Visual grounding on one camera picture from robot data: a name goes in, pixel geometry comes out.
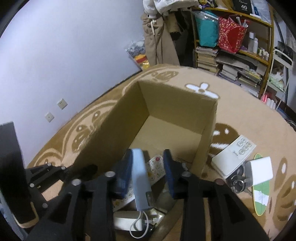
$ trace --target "green surfboard-shaped object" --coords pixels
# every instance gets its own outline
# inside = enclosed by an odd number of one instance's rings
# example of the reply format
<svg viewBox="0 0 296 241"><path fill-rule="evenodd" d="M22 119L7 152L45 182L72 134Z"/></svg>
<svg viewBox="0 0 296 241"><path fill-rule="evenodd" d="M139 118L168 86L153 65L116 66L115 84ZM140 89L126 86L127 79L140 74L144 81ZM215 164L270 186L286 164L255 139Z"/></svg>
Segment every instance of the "green surfboard-shaped object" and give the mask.
<svg viewBox="0 0 296 241"><path fill-rule="evenodd" d="M254 160L259 158L262 158L262 156L259 153L257 153L254 157ZM261 216L265 212L268 204L268 199L269 181L253 186L254 208L258 216Z"/></svg>

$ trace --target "electrical socket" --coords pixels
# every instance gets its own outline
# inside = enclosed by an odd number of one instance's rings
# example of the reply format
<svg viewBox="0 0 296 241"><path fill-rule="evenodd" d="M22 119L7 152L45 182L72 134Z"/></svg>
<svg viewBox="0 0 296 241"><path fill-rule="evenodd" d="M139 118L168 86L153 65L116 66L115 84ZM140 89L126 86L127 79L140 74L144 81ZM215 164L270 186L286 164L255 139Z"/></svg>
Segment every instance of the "electrical socket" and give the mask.
<svg viewBox="0 0 296 241"><path fill-rule="evenodd" d="M45 119L48 121L48 122L51 122L53 119L54 119L54 116L53 114L51 114L50 112L48 112L45 116Z"/></svg>
<svg viewBox="0 0 296 241"><path fill-rule="evenodd" d="M58 103L57 103L57 105L61 108L61 110L62 109L64 109L68 104L67 104L67 102L64 100L64 99L61 99Z"/></svg>

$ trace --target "white remote control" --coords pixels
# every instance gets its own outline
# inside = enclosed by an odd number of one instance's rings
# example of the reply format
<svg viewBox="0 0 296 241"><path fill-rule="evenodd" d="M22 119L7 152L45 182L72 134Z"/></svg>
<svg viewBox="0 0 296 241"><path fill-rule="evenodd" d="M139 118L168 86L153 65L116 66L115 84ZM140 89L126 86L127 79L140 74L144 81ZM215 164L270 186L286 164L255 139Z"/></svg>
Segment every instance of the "white remote control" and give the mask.
<svg viewBox="0 0 296 241"><path fill-rule="evenodd" d="M157 155L153 157L149 162L146 163L146 169L148 172L148 177L151 186L155 184L158 180L160 180L162 177L165 176L165 169L163 165L163 157L161 155ZM124 199L116 199L113 200L113 212L116 212L117 210L123 208L127 204L129 204L131 201L135 199L135 194L133 192L133 184L132 181L130 181L128 186L128 192Z"/></svg>
<svg viewBox="0 0 296 241"><path fill-rule="evenodd" d="M241 135L213 157L211 165L226 179L247 159L255 147L253 142Z"/></svg>

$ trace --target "light blue device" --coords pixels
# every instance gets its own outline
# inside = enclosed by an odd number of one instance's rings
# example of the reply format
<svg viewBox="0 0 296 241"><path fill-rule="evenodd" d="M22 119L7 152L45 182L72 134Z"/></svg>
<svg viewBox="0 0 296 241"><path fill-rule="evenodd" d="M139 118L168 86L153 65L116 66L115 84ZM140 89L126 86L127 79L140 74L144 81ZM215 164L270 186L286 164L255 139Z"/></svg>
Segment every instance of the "light blue device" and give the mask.
<svg viewBox="0 0 296 241"><path fill-rule="evenodd" d="M154 206L154 198L148 178L144 154L141 149L132 149L133 167L131 180L135 194L137 211L150 210Z"/></svg>

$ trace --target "red patterned bag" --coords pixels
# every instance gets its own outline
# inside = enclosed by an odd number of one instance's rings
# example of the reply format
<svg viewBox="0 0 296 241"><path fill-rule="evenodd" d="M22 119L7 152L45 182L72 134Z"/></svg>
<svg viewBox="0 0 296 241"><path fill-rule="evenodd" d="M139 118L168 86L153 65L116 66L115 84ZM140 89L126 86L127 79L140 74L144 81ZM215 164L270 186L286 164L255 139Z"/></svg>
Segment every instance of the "red patterned bag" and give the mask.
<svg viewBox="0 0 296 241"><path fill-rule="evenodd" d="M219 46L221 49L237 53L240 50L247 28L228 19L219 17Z"/></svg>

